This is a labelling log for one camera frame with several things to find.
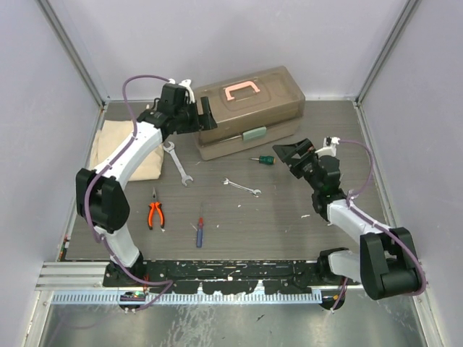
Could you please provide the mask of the brown translucent toolbox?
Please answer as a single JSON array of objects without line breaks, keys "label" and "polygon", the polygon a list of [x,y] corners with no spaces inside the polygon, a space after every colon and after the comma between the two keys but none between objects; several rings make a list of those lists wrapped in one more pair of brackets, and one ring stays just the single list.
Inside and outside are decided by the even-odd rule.
[{"label": "brown translucent toolbox", "polygon": [[284,66],[197,87],[209,99],[217,127],[194,134],[203,160],[212,160],[293,135],[305,95]]}]

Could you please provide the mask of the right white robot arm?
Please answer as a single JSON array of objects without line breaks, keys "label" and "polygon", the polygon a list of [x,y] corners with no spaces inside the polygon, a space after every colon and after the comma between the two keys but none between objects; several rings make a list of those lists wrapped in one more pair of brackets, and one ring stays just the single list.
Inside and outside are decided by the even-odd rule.
[{"label": "right white robot arm", "polygon": [[318,278],[327,285],[340,278],[353,280],[373,300],[422,294],[427,281],[410,231],[372,218],[354,203],[359,192],[344,192],[341,188],[336,148],[342,142],[338,137],[327,137],[320,149],[308,139],[273,146],[291,174],[304,179],[312,188],[314,211],[359,246],[358,252],[343,247],[320,252]]}]

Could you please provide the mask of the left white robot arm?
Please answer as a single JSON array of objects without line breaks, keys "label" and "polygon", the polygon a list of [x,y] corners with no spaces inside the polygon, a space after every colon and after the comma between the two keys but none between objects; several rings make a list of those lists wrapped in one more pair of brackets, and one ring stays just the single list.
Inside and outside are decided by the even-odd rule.
[{"label": "left white robot arm", "polygon": [[166,80],[153,106],[140,115],[130,113],[132,132],[115,151],[94,169],[80,169],[75,177],[77,213],[95,241],[104,244],[119,278],[128,286],[138,286],[145,277],[143,255],[127,226],[130,207],[124,188],[129,178],[170,135],[217,127],[209,99],[195,98],[191,84]]}]

